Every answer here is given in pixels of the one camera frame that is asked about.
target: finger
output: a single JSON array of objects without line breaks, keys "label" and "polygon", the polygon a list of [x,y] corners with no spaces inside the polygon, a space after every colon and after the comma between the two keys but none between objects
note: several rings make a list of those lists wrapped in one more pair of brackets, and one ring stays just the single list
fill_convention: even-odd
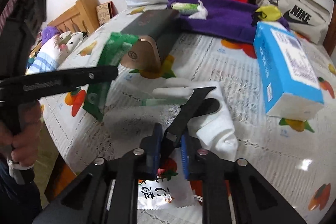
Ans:
[{"label": "finger", "polygon": [[20,148],[32,143],[37,143],[40,136],[42,123],[38,120],[35,123],[26,125],[22,133],[13,137],[12,145],[14,148]]},{"label": "finger", "polygon": [[166,87],[168,88],[179,88],[179,87],[188,87],[192,86],[193,82],[185,78],[169,78],[165,82]]},{"label": "finger", "polygon": [[193,94],[194,89],[191,87],[187,88],[160,88],[153,90],[153,96],[157,99],[165,98],[187,98]]},{"label": "finger", "polygon": [[37,160],[37,153],[35,153],[33,156],[27,159],[20,161],[20,165],[22,167],[29,167],[29,166],[32,166],[36,162],[36,160]]},{"label": "finger", "polygon": [[0,145],[10,145],[12,144],[13,135],[3,123],[0,121]]},{"label": "finger", "polygon": [[14,162],[23,162],[26,159],[36,156],[37,154],[37,146],[32,145],[14,149],[11,156]]},{"label": "finger", "polygon": [[34,106],[24,111],[25,123],[37,122],[41,118],[41,106],[37,101]]}]

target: blue box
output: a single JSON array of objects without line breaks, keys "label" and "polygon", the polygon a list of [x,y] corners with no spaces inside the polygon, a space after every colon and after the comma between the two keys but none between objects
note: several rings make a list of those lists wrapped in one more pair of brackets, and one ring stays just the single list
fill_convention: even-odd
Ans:
[{"label": "blue box", "polygon": [[258,22],[258,58],[266,113],[306,121],[323,108],[320,84],[298,39],[286,29]]}]

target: brown box with round logo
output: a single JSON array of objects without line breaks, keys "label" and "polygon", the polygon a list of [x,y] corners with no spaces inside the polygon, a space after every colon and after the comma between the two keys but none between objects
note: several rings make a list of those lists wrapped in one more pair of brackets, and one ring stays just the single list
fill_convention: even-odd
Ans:
[{"label": "brown box with round logo", "polygon": [[126,68],[158,72],[181,34],[177,10],[148,10],[121,31],[139,41],[120,63]]}]

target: screw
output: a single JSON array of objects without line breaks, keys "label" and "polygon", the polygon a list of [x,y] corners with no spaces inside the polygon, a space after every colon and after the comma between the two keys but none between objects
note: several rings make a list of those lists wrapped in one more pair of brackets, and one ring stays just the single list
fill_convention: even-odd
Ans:
[{"label": "screw", "polygon": [[145,153],[145,150],[143,150],[142,148],[137,148],[133,150],[134,155],[142,155],[143,153]]},{"label": "screw", "polygon": [[205,156],[205,155],[207,155],[209,153],[209,151],[206,150],[206,149],[201,148],[201,149],[197,150],[197,153],[199,155]]},{"label": "screw", "polygon": [[246,159],[238,159],[237,163],[239,166],[246,166],[248,164]]},{"label": "screw", "polygon": [[102,165],[105,162],[105,160],[103,158],[96,158],[93,163],[95,165]]}]

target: purple plush toy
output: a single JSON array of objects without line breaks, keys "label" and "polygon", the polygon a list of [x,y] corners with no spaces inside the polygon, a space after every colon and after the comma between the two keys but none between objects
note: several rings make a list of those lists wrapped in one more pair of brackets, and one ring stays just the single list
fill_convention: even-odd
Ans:
[{"label": "purple plush toy", "polygon": [[52,27],[52,26],[46,27],[42,31],[42,45],[57,34],[60,34],[60,32],[56,27]]}]

